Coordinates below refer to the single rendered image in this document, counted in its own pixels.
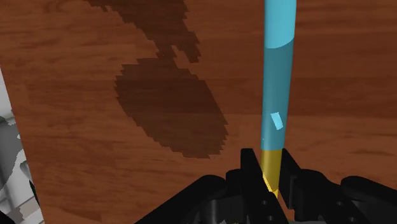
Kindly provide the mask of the blue pen with yellow tip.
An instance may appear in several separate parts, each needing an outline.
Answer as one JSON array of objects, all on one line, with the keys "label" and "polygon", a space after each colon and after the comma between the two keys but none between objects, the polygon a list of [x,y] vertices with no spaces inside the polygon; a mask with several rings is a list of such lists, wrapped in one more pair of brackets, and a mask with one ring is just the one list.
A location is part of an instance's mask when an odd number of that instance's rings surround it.
[{"label": "blue pen with yellow tip", "polygon": [[296,6],[297,0],[264,0],[261,170],[274,195],[279,193],[286,135]]}]

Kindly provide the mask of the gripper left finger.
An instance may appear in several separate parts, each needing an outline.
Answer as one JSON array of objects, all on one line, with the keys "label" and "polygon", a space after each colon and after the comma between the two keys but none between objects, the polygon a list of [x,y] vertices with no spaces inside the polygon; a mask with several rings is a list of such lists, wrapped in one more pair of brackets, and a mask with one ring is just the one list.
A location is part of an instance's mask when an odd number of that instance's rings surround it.
[{"label": "gripper left finger", "polygon": [[254,151],[240,151],[240,168],[226,178],[205,175],[135,224],[289,224],[268,191]]}]

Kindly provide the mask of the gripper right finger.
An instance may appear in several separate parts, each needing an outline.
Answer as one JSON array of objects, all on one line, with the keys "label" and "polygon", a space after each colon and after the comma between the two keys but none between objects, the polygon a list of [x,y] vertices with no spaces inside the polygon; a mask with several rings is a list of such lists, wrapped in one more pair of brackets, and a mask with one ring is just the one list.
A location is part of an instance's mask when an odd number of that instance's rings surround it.
[{"label": "gripper right finger", "polygon": [[397,190],[361,176],[339,184],[282,150],[279,191],[303,224],[397,224]]}]

